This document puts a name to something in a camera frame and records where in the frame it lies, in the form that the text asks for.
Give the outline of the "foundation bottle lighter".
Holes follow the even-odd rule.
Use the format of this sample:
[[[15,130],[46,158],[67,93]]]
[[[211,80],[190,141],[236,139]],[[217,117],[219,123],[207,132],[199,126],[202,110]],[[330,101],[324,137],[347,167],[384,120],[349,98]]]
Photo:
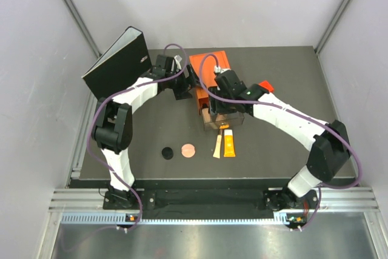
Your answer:
[[[202,120],[204,124],[210,123],[212,121],[209,107],[207,104],[202,105],[201,115],[202,115]]]

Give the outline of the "foundation bottle darker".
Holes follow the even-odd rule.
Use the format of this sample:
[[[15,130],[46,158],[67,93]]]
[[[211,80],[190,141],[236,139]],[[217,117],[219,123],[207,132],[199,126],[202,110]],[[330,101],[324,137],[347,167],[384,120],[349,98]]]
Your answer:
[[[229,123],[230,115],[229,114],[217,114],[216,122],[220,125],[225,125]]]

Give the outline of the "orange drawer box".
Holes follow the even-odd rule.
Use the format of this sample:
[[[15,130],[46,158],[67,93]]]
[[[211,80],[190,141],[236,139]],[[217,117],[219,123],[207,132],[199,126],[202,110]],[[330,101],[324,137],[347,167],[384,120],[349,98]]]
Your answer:
[[[229,69],[229,61],[227,59],[226,52],[224,50],[213,52],[213,54],[217,57],[219,66],[222,69]],[[190,64],[193,67],[194,72],[197,76],[199,76],[199,67],[202,59],[206,56],[206,53],[190,55],[189,60]],[[202,80],[206,87],[216,86],[215,82],[215,74],[214,74],[214,66],[216,65],[215,59],[213,57],[208,57],[204,61],[204,65],[202,68]],[[209,95],[205,92],[205,90],[198,85],[195,87],[195,95],[196,95],[196,104],[198,108],[198,113],[201,115],[203,105],[209,106]]]

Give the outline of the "clear pull-out drawer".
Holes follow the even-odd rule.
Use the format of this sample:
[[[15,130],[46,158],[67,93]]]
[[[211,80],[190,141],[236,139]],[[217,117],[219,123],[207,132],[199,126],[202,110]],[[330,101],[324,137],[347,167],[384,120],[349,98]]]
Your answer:
[[[205,131],[228,129],[244,122],[244,115],[239,112],[211,115],[208,109],[202,109],[201,116]]]

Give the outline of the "orange yellow cream tube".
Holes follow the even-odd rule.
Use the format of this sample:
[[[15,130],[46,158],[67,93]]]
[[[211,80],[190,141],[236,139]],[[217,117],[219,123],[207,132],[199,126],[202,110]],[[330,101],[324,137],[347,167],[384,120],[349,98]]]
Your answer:
[[[236,157],[232,129],[224,130],[224,157]]]

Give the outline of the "beige concealer tube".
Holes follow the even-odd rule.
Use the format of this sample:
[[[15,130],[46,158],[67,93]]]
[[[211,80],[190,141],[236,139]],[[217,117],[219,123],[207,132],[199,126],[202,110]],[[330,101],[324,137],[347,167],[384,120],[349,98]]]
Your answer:
[[[217,158],[217,159],[220,159],[220,157],[221,157],[222,133],[223,133],[223,130],[220,129],[218,132],[218,135],[216,137],[216,144],[215,144],[215,148],[213,151],[213,157]]]

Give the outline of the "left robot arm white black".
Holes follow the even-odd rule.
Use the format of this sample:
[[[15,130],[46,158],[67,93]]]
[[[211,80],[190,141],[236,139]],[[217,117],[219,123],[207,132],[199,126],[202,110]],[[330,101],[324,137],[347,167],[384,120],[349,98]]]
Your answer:
[[[187,99],[196,86],[196,73],[190,64],[182,66],[181,57],[158,55],[156,65],[143,73],[133,85],[109,102],[100,100],[99,115],[91,132],[106,160],[110,187],[118,191],[117,202],[124,208],[137,203],[138,195],[131,190],[135,177],[129,162],[128,148],[133,137],[133,114],[148,100],[165,89],[173,90],[175,99]]]

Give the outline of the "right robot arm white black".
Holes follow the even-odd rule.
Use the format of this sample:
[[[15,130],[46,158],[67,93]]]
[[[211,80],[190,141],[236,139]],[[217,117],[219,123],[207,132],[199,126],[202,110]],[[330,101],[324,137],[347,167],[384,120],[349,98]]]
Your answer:
[[[284,188],[283,201],[287,206],[298,207],[310,190],[330,182],[350,159],[349,138],[342,122],[311,118],[278,99],[269,86],[247,87],[231,69],[215,67],[214,71],[216,87],[211,89],[212,96],[218,96],[241,113],[275,126],[309,152],[306,165]]]

